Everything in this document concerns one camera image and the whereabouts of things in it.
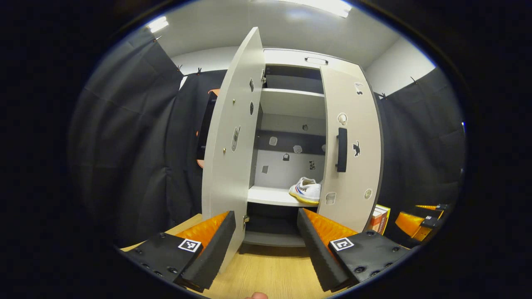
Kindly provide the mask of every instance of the wooden floor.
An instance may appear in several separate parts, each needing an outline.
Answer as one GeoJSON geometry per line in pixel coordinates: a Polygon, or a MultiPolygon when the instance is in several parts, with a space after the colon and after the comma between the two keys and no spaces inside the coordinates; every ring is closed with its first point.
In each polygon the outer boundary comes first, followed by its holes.
{"type": "MultiPolygon", "coordinates": [[[[175,235],[201,222],[201,214],[167,231],[175,235]]],[[[135,244],[122,250],[137,247],[135,244]]],[[[251,245],[236,254],[224,273],[219,273],[202,295],[213,299],[244,299],[255,292],[268,299],[320,299],[338,292],[323,292],[306,248],[251,245]]]]}

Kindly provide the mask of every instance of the black gripper pad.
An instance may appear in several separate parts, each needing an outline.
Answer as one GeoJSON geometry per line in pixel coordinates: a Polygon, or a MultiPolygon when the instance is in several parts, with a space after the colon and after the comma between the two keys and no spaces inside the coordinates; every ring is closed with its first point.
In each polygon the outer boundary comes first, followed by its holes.
{"type": "Polygon", "coordinates": [[[380,273],[409,251],[374,230],[333,240],[329,248],[357,283],[380,273]]]}
{"type": "Polygon", "coordinates": [[[180,284],[198,292],[211,287],[222,266],[235,228],[235,212],[229,211],[203,253],[182,274],[184,281],[180,284]]]}
{"type": "Polygon", "coordinates": [[[309,250],[310,260],[318,276],[321,289],[335,292],[350,284],[352,279],[323,245],[318,233],[303,209],[298,210],[297,227],[309,250]]]}
{"type": "Polygon", "coordinates": [[[172,283],[196,259],[203,249],[200,242],[161,232],[126,254],[145,270],[172,283]]]}

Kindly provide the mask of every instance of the sneaker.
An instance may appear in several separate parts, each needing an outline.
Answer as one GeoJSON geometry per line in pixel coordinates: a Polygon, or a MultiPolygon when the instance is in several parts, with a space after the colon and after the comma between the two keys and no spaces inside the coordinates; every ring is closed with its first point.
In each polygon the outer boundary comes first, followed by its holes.
{"type": "Polygon", "coordinates": [[[321,185],[314,179],[302,177],[290,187],[288,193],[300,202],[317,205],[320,202],[321,185]]]}

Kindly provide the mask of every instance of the white cabinet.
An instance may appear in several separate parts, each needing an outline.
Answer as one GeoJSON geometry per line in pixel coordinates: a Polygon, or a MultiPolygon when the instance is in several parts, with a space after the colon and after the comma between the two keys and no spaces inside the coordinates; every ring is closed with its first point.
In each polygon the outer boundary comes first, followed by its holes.
{"type": "Polygon", "coordinates": [[[220,271],[242,242],[304,246],[295,227],[300,207],[362,231],[382,162],[378,111],[362,70],[317,53],[263,49],[253,28],[220,88],[204,160],[203,217],[234,210],[237,220],[220,271]],[[322,181],[317,207],[288,194],[302,176],[322,181]]]}

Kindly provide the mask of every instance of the book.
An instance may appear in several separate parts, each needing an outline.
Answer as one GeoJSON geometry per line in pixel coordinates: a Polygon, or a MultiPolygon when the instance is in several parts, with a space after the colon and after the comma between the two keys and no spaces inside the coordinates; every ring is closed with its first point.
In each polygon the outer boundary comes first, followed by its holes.
{"type": "Polygon", "coordinates": [[[384,235],[384,231],[386,230],[386,225],[388,224],[388,219],[390,217],[390,208],[377,204],[375,205],[375,210],[378,210],[382,213],[379,230],[377,230],[377,232],[381,235],[384,235]]]}
{"type": "Polygon", "coordinates": [[[373,211],[373,215],[371,216],[371,220],[369,222],[368,229],[372,229],[374,231],[378,231],[379,230],[379,226],[380,226],[380,220],[381,220],[382,216],[383,216],[383,213],[381,211],[374,210],[373,211]]]}

